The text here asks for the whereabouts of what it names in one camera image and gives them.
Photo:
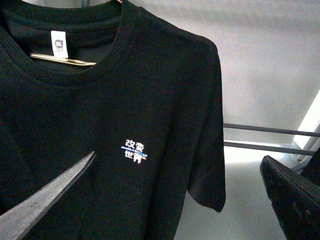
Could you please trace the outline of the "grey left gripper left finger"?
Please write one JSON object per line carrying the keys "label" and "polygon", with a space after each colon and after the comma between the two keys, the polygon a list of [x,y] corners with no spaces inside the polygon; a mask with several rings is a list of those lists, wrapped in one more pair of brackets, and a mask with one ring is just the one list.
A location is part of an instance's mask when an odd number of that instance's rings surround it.
{"label": "grey left gripper left finger", "polygon": [[49,209],[85,173],[96,157],[94,151],[64,171],[29,198],[0,216],[0,238],[21,240]]}

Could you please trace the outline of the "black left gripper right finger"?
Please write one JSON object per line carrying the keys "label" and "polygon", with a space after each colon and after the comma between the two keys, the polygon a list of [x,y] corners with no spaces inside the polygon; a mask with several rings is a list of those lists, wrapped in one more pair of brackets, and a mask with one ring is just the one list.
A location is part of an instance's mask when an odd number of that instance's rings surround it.
{"label": "black left gripper right finger", "polygon": [[320,238],[320,187],[269,155],[260,173],[265,190],[287,240]]}

